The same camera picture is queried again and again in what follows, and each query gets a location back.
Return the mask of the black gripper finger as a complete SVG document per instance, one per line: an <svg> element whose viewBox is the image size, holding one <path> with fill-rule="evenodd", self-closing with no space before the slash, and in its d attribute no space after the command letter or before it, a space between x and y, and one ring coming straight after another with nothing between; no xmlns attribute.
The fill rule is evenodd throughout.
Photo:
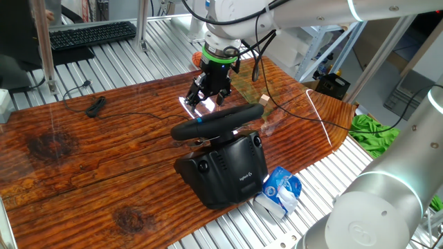
<svg viewBox="0 0 443 249"><path fill-rule="evenodd" d="M231 93L230 88L221 89L217 94L216 103L221 106L224 103L225 98L227 98Z"/></svg>
<svg viewBox="0 0 443 249"><path fill-rule="evenodd" d="M200 74L193 79L190 90L186 95L186 104L194 111L196 106L208 97L207 75Z"/></svg>

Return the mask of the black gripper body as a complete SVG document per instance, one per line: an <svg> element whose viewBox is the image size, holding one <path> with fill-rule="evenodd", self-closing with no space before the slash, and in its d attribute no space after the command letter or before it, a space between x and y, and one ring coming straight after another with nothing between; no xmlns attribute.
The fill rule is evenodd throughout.
<svg viewBox="0 0 443 249"><path fill-rule="evenodd" d="M200 68L204 76L201 77L200 89L203 94L230 94L231 78L230 71L239 73L239 59L237 57L229 60L209 59L201 57Z"/></svg>

